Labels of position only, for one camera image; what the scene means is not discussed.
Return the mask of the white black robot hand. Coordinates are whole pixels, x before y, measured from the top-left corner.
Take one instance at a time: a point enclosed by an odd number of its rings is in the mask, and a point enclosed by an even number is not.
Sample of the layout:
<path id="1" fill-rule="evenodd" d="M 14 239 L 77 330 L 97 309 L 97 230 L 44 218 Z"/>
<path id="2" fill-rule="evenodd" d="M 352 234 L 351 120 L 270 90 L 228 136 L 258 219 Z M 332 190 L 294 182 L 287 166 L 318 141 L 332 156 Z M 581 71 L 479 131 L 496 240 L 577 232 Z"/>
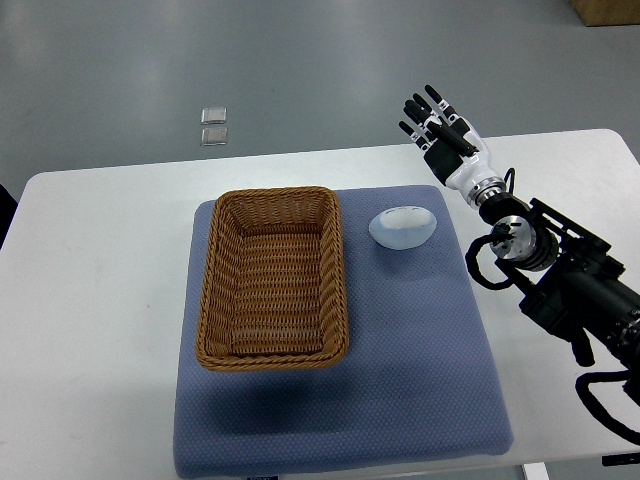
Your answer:
<path id="1" fill-rule="evenodd" d="M 502 178 L 491 168 L 490 151 L 474 127 L 431 85 L 427 84 L 424 90 L 435 109 L 418 93 L 412 95 L 413 100 L 406 100 L 403 107 L 422 134 L 405 121 L 399 121 L 398 126 L 425 152 L 426 164 L 442 185 L 458 191 L 469 206 L 480 206 L 490 196 L 502 192 Z"/>

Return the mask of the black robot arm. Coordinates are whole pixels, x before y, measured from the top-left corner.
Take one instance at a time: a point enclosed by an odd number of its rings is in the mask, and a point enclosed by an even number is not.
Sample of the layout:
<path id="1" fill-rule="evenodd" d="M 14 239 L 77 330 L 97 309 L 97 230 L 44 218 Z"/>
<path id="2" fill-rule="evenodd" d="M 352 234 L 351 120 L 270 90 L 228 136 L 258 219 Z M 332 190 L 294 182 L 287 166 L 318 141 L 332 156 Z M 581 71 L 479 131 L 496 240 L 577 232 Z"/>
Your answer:
<path id="1" fill-rule="evenodd" d="M 543 202 L 513 193 L 473 126 L 430 85 L 404 104 L 400 128 L 436 179 L 458 192 L 491 226 L 466 257 L 472 278 L 489 290 L 517 287 L 521 312 L 571 345 L 577 363 L 594 364 L 598 339 L 622 365 L 639 370 L 639 295 L 620 282 L 623 265 L 609 244 Z"/>

